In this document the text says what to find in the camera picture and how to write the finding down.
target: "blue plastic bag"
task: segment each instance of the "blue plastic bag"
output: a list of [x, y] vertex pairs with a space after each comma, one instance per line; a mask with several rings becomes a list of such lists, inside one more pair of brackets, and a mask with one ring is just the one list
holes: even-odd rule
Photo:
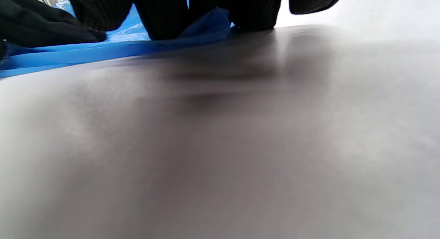
[[[73, 13], [68, 0], [58, 6]], [[230, 33], [228, 14], [228, 10], [215, 8], [188, 26], [177, 39], [151, 41], [133, 6], [124, 23], [108, 32], [104, 42], [37, 48], [8, 43], [8, 57], [0, 63], [0, 78], [216, 42]]]

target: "person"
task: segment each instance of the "person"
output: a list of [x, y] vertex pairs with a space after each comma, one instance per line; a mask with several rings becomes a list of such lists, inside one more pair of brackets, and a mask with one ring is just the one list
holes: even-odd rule
[[[176, 38], [215, 7], [230, 11], [229, 20], [243, 31], [275, 26], [281, 0], [70, 0], [79, 21], [98, 31], [117, 29], [135, 4], [152, 40]], [[289, 0], [293, 14], [319, 12], [339, 0]]]

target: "table surface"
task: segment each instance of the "table surface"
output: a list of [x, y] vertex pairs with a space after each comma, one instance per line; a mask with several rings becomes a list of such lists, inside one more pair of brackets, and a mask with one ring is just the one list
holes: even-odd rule
[[297, 26], [0, 80], [0, 235], [438, 239], [439, 58]]

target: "textured black fabric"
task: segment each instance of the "textured black fabric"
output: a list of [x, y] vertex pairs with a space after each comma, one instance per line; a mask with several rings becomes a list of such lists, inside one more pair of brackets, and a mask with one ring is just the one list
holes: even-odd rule
[[25, 47], [97, 42], [68, 12], [36, 0], [0, 0], [0, 38]]
[[152, 40], [174, 39], [191, 23], [187, 0], [135, 0], [134, 3]]
[[117, 29], [132, 4], [152, 40], [176, 38], [189, 24], [186, 0], [70, 0], [77, 18], [100, 31]]
[[130, 12], [134, 0], [70, 0], [78, 20], [93, 29], [117, 29]]
[[[325, 10], [338, 0], [290, 0], [292, 13]], [[215, 7], [230, 11], [238, 29], [260, 31], [275, 26], [281, 0], [71, 0], [79, 20], [94, 29], [109, 31], [121, 25], [130, 6], [139, 15], [152, 40], [176, 38], [193, 21]]]
[[339, 0], [289, 0], [289, 8], [292, 14], [309, 14], [327, 10]]
[[244, 30], [273, 29], [281, 0], [230, 0], [230, 18]]
[[215, 7], [230, 10], [229, 0], [189, 0], [190, 21], [195, 21]]

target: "gloved hand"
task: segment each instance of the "gloved hand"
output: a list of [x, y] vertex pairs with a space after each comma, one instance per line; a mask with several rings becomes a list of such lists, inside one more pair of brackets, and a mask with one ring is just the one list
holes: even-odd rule
[[[293, 14], [326, 10], [338, 0], [289, 0]], [[152, 40], [176, 38], [215, 7], [230, 11], [230, 21], [245, 31], [272, 29], [281, 0], [71, 0], [78, 19], [94, 29], [117, 29], [134, 3]]]
[[0, 0], [0, 38], [24, 47], [103, 41], [68, 12], [37, 0]]

